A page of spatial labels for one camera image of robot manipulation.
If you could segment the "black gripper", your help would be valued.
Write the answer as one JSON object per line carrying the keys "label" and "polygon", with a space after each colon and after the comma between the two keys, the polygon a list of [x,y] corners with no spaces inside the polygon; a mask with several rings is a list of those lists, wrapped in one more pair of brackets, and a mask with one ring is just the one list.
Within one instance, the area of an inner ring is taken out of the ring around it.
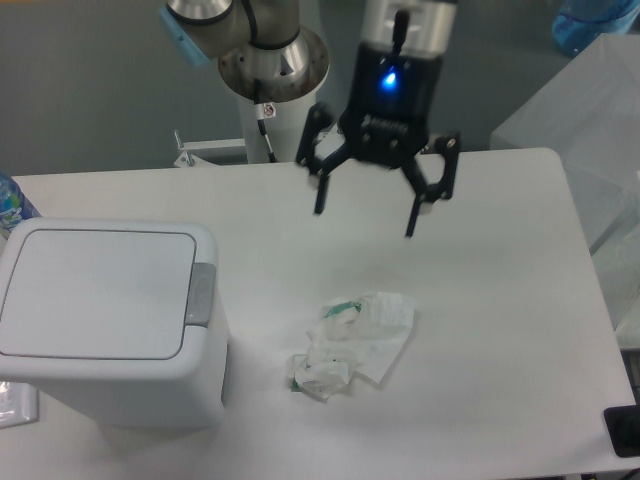
{"label": "black gripper", "polygon": [[382,44],[359,45],[347,107],[339,118],[344,142],[324,158],[316,154],[320,132],[334,120],[326,103],[316,103],[308,111],[295,157],[298,166],[308,169],[317,190],[315,215],[324,212],[331,172],[349,158],[387,168],[403,166],[415,194],[406,238],[413,236],[421,214],[453,197],[460,133],[436,137],[431,144],[443,160],[438,182],[427,182],[415,158],[428,141],[428,115],[442,64],[441,55],[396,55]]}

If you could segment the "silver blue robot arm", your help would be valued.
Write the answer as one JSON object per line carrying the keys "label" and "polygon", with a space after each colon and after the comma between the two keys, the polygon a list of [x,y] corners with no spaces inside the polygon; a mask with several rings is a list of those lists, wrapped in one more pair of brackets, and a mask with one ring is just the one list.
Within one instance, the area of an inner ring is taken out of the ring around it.
{"label": "silver blue robot arm", "polygon": [[[343,113],[312,105],[298,137],[295,161],[316,189],[316,214],[331,173],[351,159],[403,173],[411,221],[452,197],[460,136],[431,137],[428,114],[456,10],[453,1],[367,3]],[[167,1],[160,16],[189,61],[216,61],[252,107],[298,99],[327,75],[326,47],[302,26],[295,1]]]}

